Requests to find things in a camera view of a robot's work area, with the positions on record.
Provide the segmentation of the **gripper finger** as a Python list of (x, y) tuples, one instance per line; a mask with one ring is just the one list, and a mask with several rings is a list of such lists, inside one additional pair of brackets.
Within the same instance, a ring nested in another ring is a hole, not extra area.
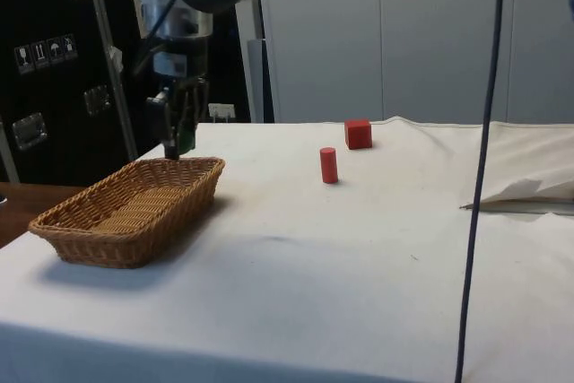
[(192, 81), (183, 92), (180, 123), (186, 131), (196, 131), (197, 125), (206, 119), (210, 86), (206, 78)]
[(174, 81), (167, 81), (160, 91), (145, 102), (146, 115), (153, 137), (163, 146), (164, 157), (179, 159), (179, 131), (177, 88)]

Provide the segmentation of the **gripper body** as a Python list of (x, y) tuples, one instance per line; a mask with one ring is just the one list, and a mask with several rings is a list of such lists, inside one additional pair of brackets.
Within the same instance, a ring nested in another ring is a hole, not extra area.
[(161, 39), (152, 56), (156, 74), (175, 79), (202, 77), (208, 69), (208, 38)]

